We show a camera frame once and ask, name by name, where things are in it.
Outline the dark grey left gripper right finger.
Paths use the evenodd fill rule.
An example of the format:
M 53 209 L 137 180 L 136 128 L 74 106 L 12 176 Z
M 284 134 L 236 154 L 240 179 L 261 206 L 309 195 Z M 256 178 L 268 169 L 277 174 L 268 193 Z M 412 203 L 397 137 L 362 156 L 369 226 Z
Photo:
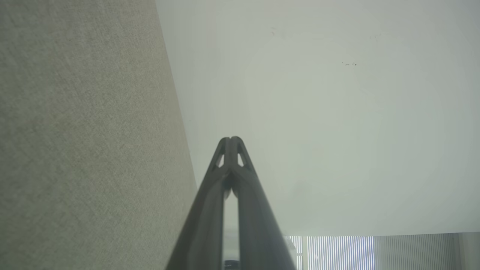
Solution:
M 240 268 L 294 270 L 295 263 L 245 143 L 238 136 L 231 140 L 233 190 L 238 199 Z

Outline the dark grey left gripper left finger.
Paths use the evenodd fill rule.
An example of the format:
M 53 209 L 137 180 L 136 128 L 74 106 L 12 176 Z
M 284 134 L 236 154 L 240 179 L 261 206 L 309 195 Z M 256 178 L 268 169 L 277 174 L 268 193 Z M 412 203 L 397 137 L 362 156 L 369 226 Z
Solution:
M 230 194 L 227 148 L 220 140 L 167 263 L 167 270 L 224 268 L 224 203 Z

